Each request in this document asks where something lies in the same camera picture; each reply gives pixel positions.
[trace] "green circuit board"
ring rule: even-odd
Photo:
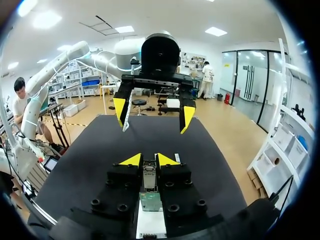
[[[142,210],[145,212],[162,212],[162,202],[158,192],[140,192]]]

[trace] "stool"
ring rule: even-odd
[[[146,116],[146,114],[141,113],[141,106],[147,105],[147,101],[143,99],[136,99],[132,101],[132,105],[138,106],[137,116]]]

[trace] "wooden floor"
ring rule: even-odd
[[[146,96],[134,96],[134,98],[148,99]],[[114,106],[113,102],[110,102],[110,99],[111,97],[106,95],[107,105]],[[85,100],[87,107],[73,117],[67,117],[65,119],[66,123],[88,125],[97,115],[105,113],[103,100],[100,99],[99,96],[86,97]],[[63,100],[61,102],[69,104],[69,101]],[[158,109],[157,98],[151,96],[147,106],[153,106]],[[267,134],[247,116],[232,106],[219,102],[216,99],[207,101],[198,99],[196,101],[196,107],[195,116],[200,119],[223,153],[239,183],[246,203],[252,203],[259,197],[259,194],[247,175],[247,167],[258,153]],[[131,109],[132,113],[136,111],[137,108]],[[149,116],[158,116],[158,111],[144,111],[144,113]],[[107,114],[115,115],[115,111],[107,109]],[[178,115],[176,112],[168,113],[168,116]],[[67,139],[73,142],[84,130],[85,126],[70,124],[63,124],[63,129]],[[53,134],[53,140],[59,143],[59,138],[51,122],[48,121],[46,125]]]

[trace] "black mat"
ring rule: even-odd
[[[247,206],[224,156],[198,119],[192,119],[183,135],[178,117],[131,116],[129,122],[130,128],[122,132],[115,116],[95,118],[59,160],[36,202],[56,220],[72,207],[90,211],[112,163],[137,153],[145,160],[154,159],[154,153],[175,159],[178,153],[189,165],[210,217],[228,218]],[[35,222],[34,217],[28,222]]]

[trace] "red fire extinguisher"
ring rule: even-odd
[[[227,93],[227,94],[225,95],[225,98],[224,98],[224,103],[225,103],[225,104],[229,104],[229,100],[230,100],[230,94]]]

